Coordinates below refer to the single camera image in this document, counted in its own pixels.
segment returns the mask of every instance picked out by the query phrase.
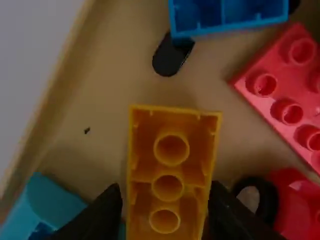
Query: floor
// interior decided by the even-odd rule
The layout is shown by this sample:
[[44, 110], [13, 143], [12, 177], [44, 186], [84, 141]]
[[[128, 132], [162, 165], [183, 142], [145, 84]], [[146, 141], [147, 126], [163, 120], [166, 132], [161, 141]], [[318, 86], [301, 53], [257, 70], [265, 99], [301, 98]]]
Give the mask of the floor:
[[[319, 6], [319, 0], [305, 0], [292, 16], [318, 40]], [[8, 203], [9, 193], [35, 170], [88, 200], [113, 182], [124, 189], [131, 104], [223, 112], [213, 176], [227, 186], [285, 166], [313, 175], [227, 84], [283, 26], [203, 38], [181, 71], [163, 78], [153, 71], [152, 56], [168, 19], [165, 0], [95, 1], [19, 156]]]

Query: toy brick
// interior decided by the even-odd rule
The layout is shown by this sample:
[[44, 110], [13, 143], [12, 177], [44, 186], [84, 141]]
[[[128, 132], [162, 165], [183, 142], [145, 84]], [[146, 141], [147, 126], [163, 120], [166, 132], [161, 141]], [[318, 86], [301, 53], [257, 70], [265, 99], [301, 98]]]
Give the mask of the toy brick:
[[288, 20], [289, 0], [169, 0], [171, 35], [191, 38]]
[[300, 23], [291, 25], [231, 84], [320, 174], [320, 54]]
[[219, 112], [130, 109], [128, 240], [201, 239], [220, 124]]

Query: black plastic piece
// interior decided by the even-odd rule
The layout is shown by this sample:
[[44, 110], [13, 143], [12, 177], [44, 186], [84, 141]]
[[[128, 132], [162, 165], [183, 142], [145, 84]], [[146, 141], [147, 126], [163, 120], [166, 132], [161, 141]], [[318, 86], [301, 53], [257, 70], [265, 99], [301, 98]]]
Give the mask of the black plastic piece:
[[46, 240], [116, 240], [123, 201], [118, 184], [112, 184], [72, 221]]
[[163, 77], [175, 75], [185, 63], [195, 42], [191, 39], [173, 41], [167, 32], [152, 58], [155, 72]]
[[232, 193], [237, 196], [246, 187], [255, 187], [258, 190], [260, 201], [255, 215], [270, 227], [273, 227], [279, 208], [277, 188], [273, 183], [262, 177], [250, 176], [237, 182], [232, 189]]
[[211, 185], [208, 212], [213, 240], [285, 240], [218, 181]]
[[301, 0], [289, 0], [289, 14], [293, 14], [301, 4]]

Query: light blue lego brick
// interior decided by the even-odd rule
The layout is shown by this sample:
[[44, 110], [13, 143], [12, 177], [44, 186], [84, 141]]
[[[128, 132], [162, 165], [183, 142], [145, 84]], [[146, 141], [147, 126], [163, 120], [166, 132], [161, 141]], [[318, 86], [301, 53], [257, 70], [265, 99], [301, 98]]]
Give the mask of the light blue lego brick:
[[[35, 173], [2, 225], [0, 240], [42, 240], [70, 222], [86, 206], [80, 197]], [[121, 240], [124, 229], [121, 226]]]
[[288, 20], [289, 0], [169, 0], [171, 36], [192, 38]]

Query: small black speck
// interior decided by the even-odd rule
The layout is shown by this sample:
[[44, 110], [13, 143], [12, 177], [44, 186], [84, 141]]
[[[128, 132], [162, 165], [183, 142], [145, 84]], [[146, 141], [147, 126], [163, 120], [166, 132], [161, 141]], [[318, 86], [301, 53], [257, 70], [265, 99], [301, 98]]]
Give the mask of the small black speck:
[[88, 134], [90, 132], [90, 127], [87, 127], [85, 130], [84, 130], [84, 134]]

